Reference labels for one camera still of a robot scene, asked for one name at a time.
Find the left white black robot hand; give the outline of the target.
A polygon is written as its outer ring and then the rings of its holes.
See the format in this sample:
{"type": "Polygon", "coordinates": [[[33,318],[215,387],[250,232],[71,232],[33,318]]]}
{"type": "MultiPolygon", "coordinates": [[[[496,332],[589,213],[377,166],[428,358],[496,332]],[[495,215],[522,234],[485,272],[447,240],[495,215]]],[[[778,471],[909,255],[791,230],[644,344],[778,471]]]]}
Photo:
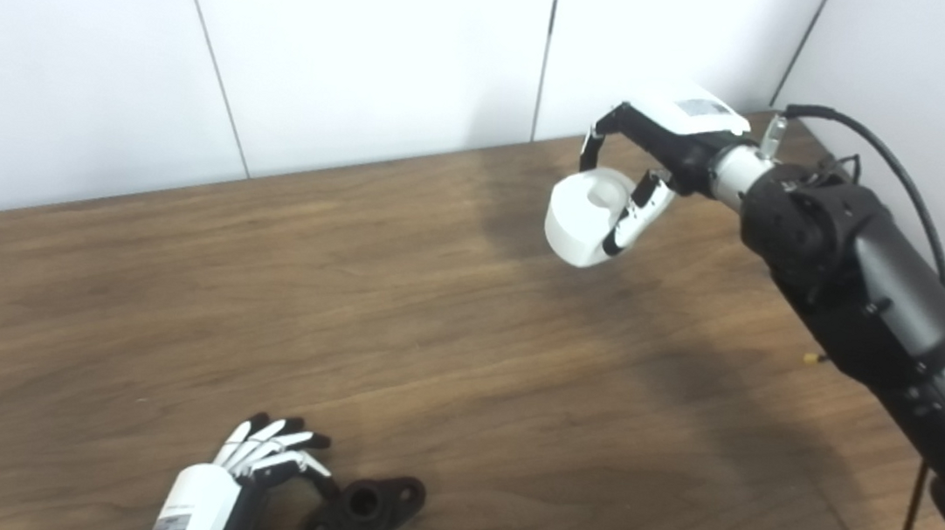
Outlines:
{"type": "Polygon", "coordinates": [[[301,416],[253,414],[210,460],[178,472],[152,530],[259,530],[272,494],[297,478],[324,498],[339,495],[333,472],[314,455],[330,445],[301,416]]]}

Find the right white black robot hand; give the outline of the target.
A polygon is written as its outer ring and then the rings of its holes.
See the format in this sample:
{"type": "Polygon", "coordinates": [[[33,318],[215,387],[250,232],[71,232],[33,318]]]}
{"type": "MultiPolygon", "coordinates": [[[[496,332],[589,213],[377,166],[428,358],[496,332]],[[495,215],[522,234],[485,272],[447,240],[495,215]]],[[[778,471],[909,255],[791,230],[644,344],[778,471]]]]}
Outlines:
{"type": "Polygon", "coordinates": [[[616,257],[630,249],[642,231],[681,192],[712,195],[714,166],[727,151],[748,145],[748,121],[722,100],[696,86],[679,99],[643,95],[614,105],[583,137],[579,172],[598,166],[607,136],[619,134],[659,164],[647,170],[628,195],[600,251],[616,257]]]}

